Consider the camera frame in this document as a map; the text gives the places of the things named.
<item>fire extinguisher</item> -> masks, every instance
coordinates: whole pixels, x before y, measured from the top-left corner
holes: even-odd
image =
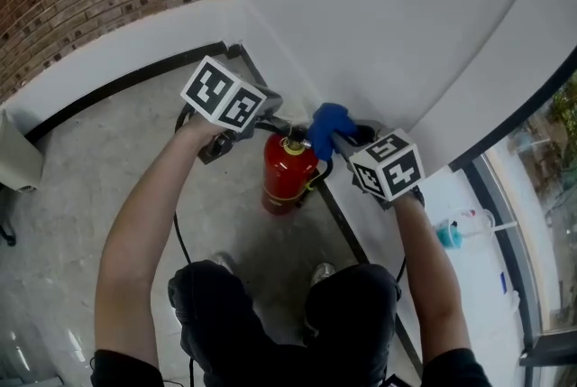
[[[310,189],[317,164],[315,153],[303,143],[271,135],[264,146],[264,208],[281,216],[297,207]]]

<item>tiled floor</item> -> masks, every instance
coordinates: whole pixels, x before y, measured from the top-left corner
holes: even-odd
[[[250,77],[240,60],[228,64]],[[26,381],[58,374],[67,385],[90,385],[96,273],[104,240],[130,189],[172,135],[183,106],[179,91],[195,66],[116,94],[41,142],[46,157],[41,189],[10,197],[5,210],[18,245],[0,244],[0,372],[4,367]],[[318,195],[289,217],[272,217],[262,209],[266,138],[259,131],[224,158],[195,164],[179,219],[191,258],[228,252],[270,336],[297,343],[316,264],[329,261],[343,268],[355,260]],[[162,374],[188,385],[188,357],[179,347],[180,326],[166,292],[169,278],[185,264],[172,234],[151,298]],[[396,338],[389,372],[418,384]],[[196,385],[202,385],[199,369],[196,375]]]

